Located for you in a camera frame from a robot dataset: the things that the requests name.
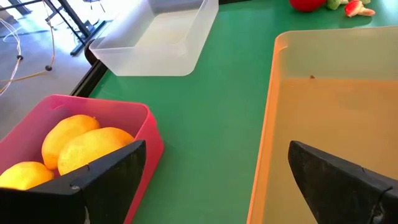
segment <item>cable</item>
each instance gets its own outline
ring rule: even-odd
[[[15,30],[15,28],[12,25],[10,25],[8,22],[4,21],[3,19],[0,19],[0,22],[7,28],[8,31],[11,32],[11,35],[13,35],[14,38],[17,40],[17,51],[18,51],[17,63],[15,65],[15,67],[14,67],[14,70],[11,73],[10,79],[8,79],[8,80],[0,80],[0,82],[7,82],[6,86],[4,86],[3,88],[0,89],[0,96],[8,89],[8,87],[10,86],[10,84],[12,82],[19,81],[19,80],[25,80],[27,78],[36,77],[38,75],[41,75],[41,74],[43,74],[45,72],[48,72],[48,71],[52,70],[52,65],[53,65],[54,60],[55,60],[55,42],[54,42],[53,26],[51,25],[50,14],[49,14],[47,8],[45,7],[44,0],[42,0],[42,3],[43,3],[43,6],[44,6],[44,9],[45,9],[45,12],[47,14],[47,18],[49,20],[48,24],[50,26],[51,38],[52,38],[52,57],[51,57],[50,65],[46,65],[45,66],[45,70],[42,70],[40,72],[36,72],[34,74],[27,75],[27,76],[20,77],[20,78],[14,78],[15,74],[17,73],[19,63],[23,59],[23,56],[21,54],[21,40],[19,39],[17,30]]]
[[[4,42],[4,43],[15,43],[15,42],[8,42],[8,41],[6,41],[6,39],[10,36],[10,35],[12,35],[14,33],[14,31],[13,32],[11,32],[11,33],[9,33],[8,35],[6,35],[3,39],[2,39],[2,41]]]

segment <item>green tabletop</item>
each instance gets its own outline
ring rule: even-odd
[[[165,143],[134,223],[245,223],[274,39],[288,30],[398,24],[397,0],[372,1],[374,17],[353,18],[343,7],[296,12],[288,0],[222,5],[186,77],[108,71],[91,97],[147,104]]]

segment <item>clear plastic container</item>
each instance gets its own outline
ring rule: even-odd
[[[90,50],[118,76],[183,76],[193,71],[218,0],[135,0]]]

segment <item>red pepper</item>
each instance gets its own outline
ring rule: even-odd
[[[298,11],[302,12],[312,12],[319,9],[326,0],[289,0],[290,5]]]

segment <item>lemon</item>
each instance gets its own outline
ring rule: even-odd
[[[54,179],[54,173],[39,162],[20,162],[0,175],[0,187],[28,190]]]
[[[58,171],[61,175],[80,168],[102,156],[132,143],[134,138],[118,128],[89,131],[71,140],[60,153]]]
[[[87,115],[75,115],[60,121],[44,139],[42,146],[44,165],[48,169],[56,169],[59,154],[69,141],[98,128],[100,128],[98,121]]]

